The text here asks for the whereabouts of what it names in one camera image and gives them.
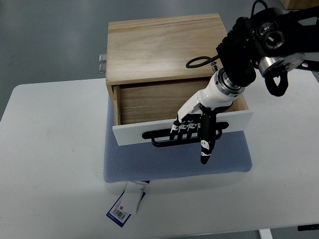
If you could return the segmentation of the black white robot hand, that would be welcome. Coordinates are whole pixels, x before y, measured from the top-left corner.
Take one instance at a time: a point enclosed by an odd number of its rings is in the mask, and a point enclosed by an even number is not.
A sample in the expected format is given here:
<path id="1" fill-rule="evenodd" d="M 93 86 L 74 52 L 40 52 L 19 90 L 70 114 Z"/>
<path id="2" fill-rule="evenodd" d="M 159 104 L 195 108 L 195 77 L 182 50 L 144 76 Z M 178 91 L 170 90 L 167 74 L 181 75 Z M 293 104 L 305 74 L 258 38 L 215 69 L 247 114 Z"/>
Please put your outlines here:
<path id="1" fill-rule="evenodd" d="M 181 140 L 184 134 L 191 137 L 197 130 L 200 138 L 202 164 L 206 164 L 212 154 L 215 142 L 222 130 L 217 128 L 217 114 L 228 110 L 233 101 L 245 90 L 230 81 L 224 69 L 211 77 L 206 88 L 197 91 L 178 110 L 171 127 L 169 138 Z"/>

